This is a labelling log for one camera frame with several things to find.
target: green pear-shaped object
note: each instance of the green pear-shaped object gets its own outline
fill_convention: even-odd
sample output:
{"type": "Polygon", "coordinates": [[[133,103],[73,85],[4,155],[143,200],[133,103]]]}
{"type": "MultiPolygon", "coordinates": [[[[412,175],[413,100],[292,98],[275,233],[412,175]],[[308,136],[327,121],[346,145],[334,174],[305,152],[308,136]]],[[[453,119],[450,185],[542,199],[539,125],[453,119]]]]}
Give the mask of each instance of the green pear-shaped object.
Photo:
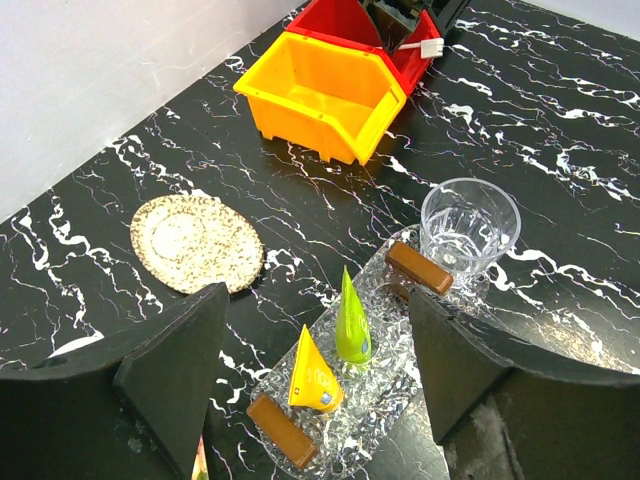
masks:
{"type": "Polygon", "coordinates": [[[342,298],[336,322],[336,349],[338,355],[349,363],[366,363],[371,360],[371,335],[369,322],[360,298],[344,267],[342,274],[342,298]]]}

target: plastic storage bin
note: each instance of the plastic storage bin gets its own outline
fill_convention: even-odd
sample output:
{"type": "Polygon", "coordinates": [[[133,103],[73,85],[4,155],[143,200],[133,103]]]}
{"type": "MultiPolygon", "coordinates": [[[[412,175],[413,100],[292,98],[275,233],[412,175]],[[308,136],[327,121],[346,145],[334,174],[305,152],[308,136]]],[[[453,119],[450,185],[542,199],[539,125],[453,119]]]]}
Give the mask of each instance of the plastic storage bin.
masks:
{"type": "MultiPolygon", "coordinates": [[[[440,38],[440,33],[426,11],[413,35],[405,43],[440,38]]],[[[387,65],[407,96],[431,64],[431,59],[420,58],[420,49],[399,50],[389,57],[380,48],[380,38],[373,23],[358,0],[313,0],[287,26],[287,31],[306,35],[323,42],[361,51],[373,51],[387,65]]]]}
{"type": "Polygon", "coordinates": [[[287,32],[233,88],[265,138],[361,165],[407,100],[379,56],[287,32]]]}

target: wall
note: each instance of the wall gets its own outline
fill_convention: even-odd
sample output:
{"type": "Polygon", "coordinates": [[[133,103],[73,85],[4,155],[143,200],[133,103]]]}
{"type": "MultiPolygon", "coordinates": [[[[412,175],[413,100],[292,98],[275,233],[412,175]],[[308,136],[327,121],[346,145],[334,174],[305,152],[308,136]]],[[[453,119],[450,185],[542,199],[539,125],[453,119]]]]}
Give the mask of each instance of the wall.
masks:
{"type": "Polygon", "coordinates": [[[640,0],[526,1],[605,30],[626,35],[634,40],[640,40],[640,0]]]}
{"type": "Polygon", "coordinates": [[[0,2],[0,221],[302,2],[0,2]]]}

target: drinking glass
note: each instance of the drinking glass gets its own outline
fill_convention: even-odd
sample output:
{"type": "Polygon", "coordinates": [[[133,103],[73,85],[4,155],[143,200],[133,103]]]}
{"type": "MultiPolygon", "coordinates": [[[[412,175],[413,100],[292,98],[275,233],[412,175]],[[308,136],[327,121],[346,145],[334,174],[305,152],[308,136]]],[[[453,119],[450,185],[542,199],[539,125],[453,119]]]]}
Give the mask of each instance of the drinking glass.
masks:
{"type": "Polygon", "coordinates": [[[474,290],[481,274],[518,240],[520,226],[518,208],[502,189],[454,178],[424,199],[420,252],[451,273],[452,289],[474,290]]]}

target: round plate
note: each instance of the round plate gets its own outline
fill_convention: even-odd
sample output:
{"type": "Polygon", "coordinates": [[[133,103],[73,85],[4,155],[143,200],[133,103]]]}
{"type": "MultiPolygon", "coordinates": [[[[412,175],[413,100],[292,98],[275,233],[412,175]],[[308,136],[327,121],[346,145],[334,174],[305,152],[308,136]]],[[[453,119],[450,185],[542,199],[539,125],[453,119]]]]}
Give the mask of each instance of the round plate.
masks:
{"type": "Polygon", "coordinates": [[[219,282],[238,292],[262,269],[258,233],[209,197],[168,195],[145,203],[131,221],[131,243],[154,277],[188,295],[219,282]]]}

